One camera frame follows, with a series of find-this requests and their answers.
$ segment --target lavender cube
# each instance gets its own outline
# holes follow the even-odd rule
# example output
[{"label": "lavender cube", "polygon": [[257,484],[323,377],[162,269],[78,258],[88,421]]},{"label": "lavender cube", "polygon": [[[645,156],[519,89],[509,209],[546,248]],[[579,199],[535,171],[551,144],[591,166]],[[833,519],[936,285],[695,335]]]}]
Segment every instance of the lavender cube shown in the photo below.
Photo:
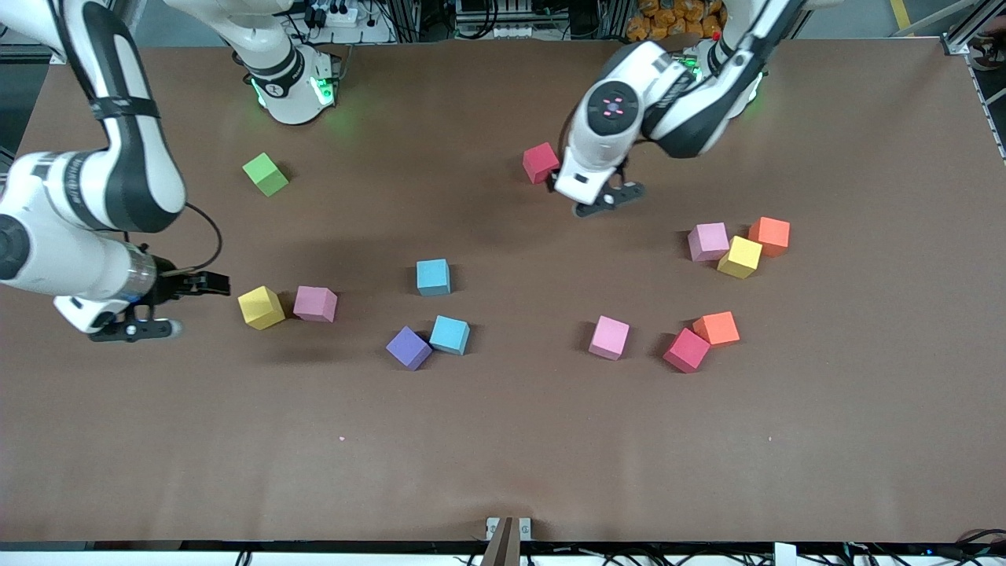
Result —
[{"label": "lavender cube", "polygon": [[688,248],[693,261],[718,259],[730,250],[726,240],[726,224],[723,222],[700,223],[688,233]]},{"label": "lavender cube", "polygon": [[405,327],[385,348],[401,365],[414,372],[430,357],[433,349],[411,329]]}]

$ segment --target cube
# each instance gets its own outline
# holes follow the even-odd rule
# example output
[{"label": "cube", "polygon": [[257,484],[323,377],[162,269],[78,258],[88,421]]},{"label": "cube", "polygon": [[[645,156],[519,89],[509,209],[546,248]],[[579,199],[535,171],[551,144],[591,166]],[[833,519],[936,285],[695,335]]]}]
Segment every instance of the cube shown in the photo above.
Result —
[{"label": "cube", "polygon": [[693,261],[709,261],[726,254],[730,242],[726,240],[723,222],[700,223],[688,233],[688,248]]},{"label": "cube", "polygon": [[716,268],[737,278],[744,278],[758,268],[758,258],[761,255],[761,243],[734,235],[730,238],[730,249],[719,257]]},{"label": "cube", "polygon": [[265,331],[287,318],[280,305],[280,298],[269,288],[263,287],[244,294],[237,298],[237,305],[241,308],[244,324],[256,331]]},{"label": "cube", "polygon": [[384,350],[391,353],[391,356],[401,362],[401,365],[408,368],[410,372],[418,370],[420,365],[434,352],[430,345],[408,327],[399,331],[397,336],[384,347]]},{"label": "cube", "polygon": [[451,295],[451,266],[447,259],[415,261],[415,289],[424,298]]},{"label": "cube", "polygon": [[241,168],[266,196],[276,194],[289,182],[276,163],[273,163],[273,160],[265,153],[260,153],[258,157],[245,163]]},{"label": "cube", "polygon": [[548,175],[559,168],[559,158],[552,151],[552,146],[545,142],[524,152],[524,171],[531,183],[544,182]]},{"label": "cube", "polygon": [[430,346],[434,347],[434,350],[464,356],[469,333],[468,323],[438,317],[434,322],[434,334],[430,337]]},{"label": "cube", "polygon": [[602,317],[598,320],[598,326],[594,329],[594,338],[591,339],[591,354],[607,358],[608,360],[618,360],[622,358],[622,351],[625,350],[626,339],[629,338],[629,326],[619,323],[614,319]]},{"label": "cube", "polygon": [[312,323],[335,323],[335,306],[339,298],[325,288],[297,289],[294,315]]},{"label": "cube", "polygon": [[683,329],[664,354],[664,361],[685,374],[692,374],[698,371],[702,359],[708,353],[709,343],[688,329]]},{"label": "cube", "polygon": [[790,246],[790,222],[762,216],[747,231],[747,238],[762,244],[762,254],[778,257]]},{"label": "cube", "polygon": [[706,315],[692,325],[695,334],[709,343],[712,348],[730,345],[740,341],[737,326],[733,323],[730,312]]}]

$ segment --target pink cube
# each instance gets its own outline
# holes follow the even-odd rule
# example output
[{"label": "pink cube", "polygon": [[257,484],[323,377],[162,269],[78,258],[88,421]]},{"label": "pink cube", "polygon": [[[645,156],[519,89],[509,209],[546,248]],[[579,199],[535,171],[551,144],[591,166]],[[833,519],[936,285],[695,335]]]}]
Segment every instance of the pink cube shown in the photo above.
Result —
[{"label": "pink cube", "polygon": [[325,288],[298,288],[294,315],[312,323],[335,323],[339,298]]},{"label": "pink cube", "polygon": [[614,319],[602,317],[598,320],[598,326],[594,330],[594,338],[591,339],[591,354],[596,354],[608,360],[618,360],[622,358],[622,351],[626,347],[626,339],[629,338],[629,326],[619,323]]},{"label": "pink cube", "polygon": [[693,261],[718,259],[730,250],[723,222],[700,223],[688,233],[688,248]]},{"label": "pink cube", "polygon": [[702,359],[708,352],[709,343],[685,329],[671,343],[671,348],[664,354],[664,360],[678,370],[692,374],[698,371],[699,364],[702,363]]},{"label": "pink cube", "polygon": [[548,175],[559,168],[559,158],[552,151],[552,146],[545,142],[524,152],[524,170],[531,182],[544,182]]}]

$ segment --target black strap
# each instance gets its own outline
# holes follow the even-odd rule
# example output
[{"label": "black strap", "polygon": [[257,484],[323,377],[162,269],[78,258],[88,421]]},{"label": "black strap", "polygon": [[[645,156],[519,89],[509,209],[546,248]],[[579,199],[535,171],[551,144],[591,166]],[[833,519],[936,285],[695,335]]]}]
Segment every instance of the black strap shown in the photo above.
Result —
[{"label": "black strap", "polygon": [[153,116],[160,118],[157,103],[150,99],[133,97],[104,97],[91,101],[91,113],[96,120],[119,118],[122,116]]}]

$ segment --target pile of brown objects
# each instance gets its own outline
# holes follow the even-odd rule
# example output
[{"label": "pile of brown objects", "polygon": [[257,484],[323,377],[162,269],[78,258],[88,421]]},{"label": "pile of brown objects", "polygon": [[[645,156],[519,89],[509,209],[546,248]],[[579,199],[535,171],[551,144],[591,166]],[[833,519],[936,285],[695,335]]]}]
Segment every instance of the pile of brown objects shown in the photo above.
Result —
[{"label": "pile of brown objects", "polygon": [[626,37],[631,41],[663,39],[680,33],[718,37],[726,23],[722,0],[638,1],[640,15],[631,18],[626,26]]}]

